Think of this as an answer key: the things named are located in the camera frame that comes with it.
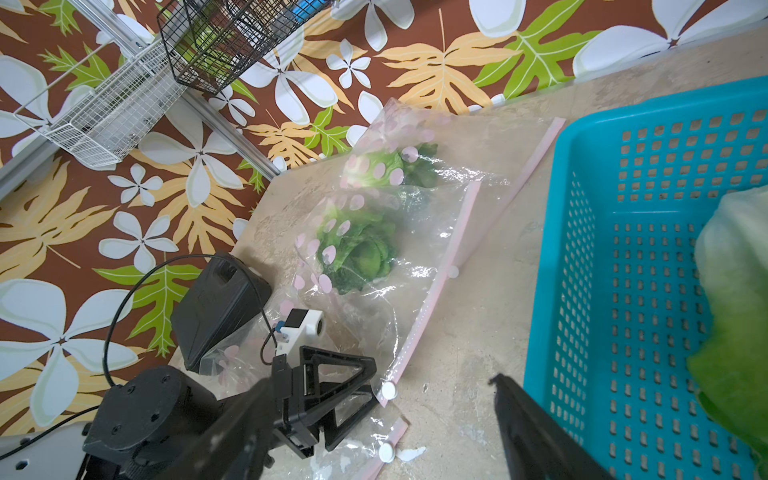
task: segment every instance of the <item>green lettuce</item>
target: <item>green lettuce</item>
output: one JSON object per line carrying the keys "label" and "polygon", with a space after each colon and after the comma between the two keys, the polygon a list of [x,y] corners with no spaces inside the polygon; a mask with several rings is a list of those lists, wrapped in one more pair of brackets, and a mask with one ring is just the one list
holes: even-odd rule
{"label": "green lettuce", "polygon": [[768,480],[768,190],[726,195],[696,245],[714,317],[711,337],[688,358],[709,417],[758,455]]}
{"label": "green lettuce", "polygon": [[[322,227],[317,231],[320,240],[317,259],[339,294],[362,290],[373,280],[389,275],[396,256],[392,239],[395,224],[382,214],[366,209],[340,210],[331,207],[326,212],[323,225],[334,219],[334,228],[329,232]],[[337,235],[337,230],[347,221],[349,229],[345,234]],[[336,248],[336,258],[326,265],[323,251],[331,246]]]}

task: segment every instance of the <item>pink zipper strip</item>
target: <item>pink zipper strip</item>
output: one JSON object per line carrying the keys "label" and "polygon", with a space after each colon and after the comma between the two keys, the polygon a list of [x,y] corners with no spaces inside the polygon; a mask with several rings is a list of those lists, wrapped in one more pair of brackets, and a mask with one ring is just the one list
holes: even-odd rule
{"label": "pink zipper strip", "polygon": [[[395,365],[387,373],[385,381],[397,383],[400,380],[402,372],[406,369],[408,361],[413,355],[413,351],[416,348],[416,344],[419,343],[419,339],[422,338],[422,334],[427,327],[429,317],[432,316],[432,312],[435,310],[437,299],[440,297],[445,281],[448,279],[448,271],[453,265],[456,258],[456,252],[458,252],[458,245],[462,242],[464,237],[464,231],[467,228],[469,222],[469,215],[472,213],[472,207],[475,205],[475,199],[480,191],[480,182],[471,182],[467,186],[467,193],[464,196],[462,202],[462,208],[458,212],[458,218],[456,219],[456,225],[453,228],[453,235],[448,244],[448,249],[445,251],[445,255],[440,262],[440,267],[437,270],[435,279],[432,281],[432,286],[429,287],[427,297],[424,299],[422,308],[419,314],[416,315],[416,320],[411,327],[411,331],[408,334],[405,344],[400,349]],[[382,406],[386,406],[387,400],[381,395],[377,397]]]}
{"label": "pink zipper strip", "polygon": [[517,197],[518,193],[520,193],[520,190],[522,190],[523,186],[525,185],[525,182],[528,181],[534,170],[536,170],[536,167],[541,163],[541,159],[543,159],[547,154],[547,150],[549,150],[549,147],[558,137],[558,133],[560,133],[560,130],[562,130],[563,125],[565,125],[564,118],[555,118],[552,120],[552,123],[549,125],[546,133],[544,133],[544,137],[542,137],[541,141],[538,142],[536,149],[533,150],[533,153],[523,166],[520,174],[517,178],[515,178],[515,182],[513,182],[509,187],[507,194],[499,200],[498,206],[496,207],[494,213],[490,215],[483,224],[482,229],[480,229],[482,234],[474,236],[474,240],[471,240],[472,243],[470,243],[469,248],[462,249],[462,253],[459,254],[456,258],[454,263],[455,266],[460,267],[463,265],[464,262],[475,252],[475,250],[477,250],[478,245],[485,239],[485,236],[488,235],[488,232],[491,231],[491,228],[493,228],[496,222],[498,222],[498,219],[501,218],[504,210],[506,210],[507,207],[509,207],[509,204],[511,204],[515,197]]}

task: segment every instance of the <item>beige countertop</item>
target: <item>beige countertop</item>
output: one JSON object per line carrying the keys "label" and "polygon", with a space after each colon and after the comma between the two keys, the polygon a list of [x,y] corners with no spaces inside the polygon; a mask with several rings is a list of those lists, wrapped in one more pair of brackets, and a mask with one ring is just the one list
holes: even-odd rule
{"label": "beige countertop", "polygon": [[[564,117],[768,74],[768,27],[670,51],[592,81],[528,95],[502,107],[510,118]],[[530,181],[450,280],[405,374],[395,405],[410,424],[399,447],[426,452],[395,460],[380,478],[508,478],[488,380],[522,382],[531,329],[552,149]],[[273,286],[296,267],[291,233],[338,180],[339,163],[280,175],[255,209],[233,253]]]}

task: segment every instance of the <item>blue plastic basket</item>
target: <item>blue plastic basket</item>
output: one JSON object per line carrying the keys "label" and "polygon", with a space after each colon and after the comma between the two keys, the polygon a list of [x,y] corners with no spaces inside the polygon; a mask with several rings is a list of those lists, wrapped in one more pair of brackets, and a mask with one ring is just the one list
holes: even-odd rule
{"label": "blue plastic basket", "polygon": [[617,478],[756,478],[686,358],[712,325],[694,246],[768,184],[768,77],[582,118],[554,154],[525,390]]}

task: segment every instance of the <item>clear plastic bag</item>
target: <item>clear plastic bag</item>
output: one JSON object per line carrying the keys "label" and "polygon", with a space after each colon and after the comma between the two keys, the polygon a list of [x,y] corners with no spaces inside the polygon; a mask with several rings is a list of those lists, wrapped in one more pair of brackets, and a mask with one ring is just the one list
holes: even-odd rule
{"label": "clear plastic bag", "polygon": [[522,189],[565,123],[563,118],[512,119],[505,111],[454,115],[390,99],[355,144],[339,185],[430,188],[482,182],[456,256],[455,265],[461,266]]}
{"label": "clear plastic bag", "polygon": [[285,445],[272,450],[275,464],[265,468],[261,478],[373,480],[384,466],[379,449],[384,443],[394,448],[407,428],[397,408],[377,406],[332,452],[326,452],[320,444],[315,446],[312,458],[299,458]]}
{"label": "clear plastic bag", "polygon": [[382,404],[381,385],[397,383],[429,321],[478,189],[472,182],[340,191],[296,236],[301,303],[343,324],[355,353],[376,360],[371,384]]}

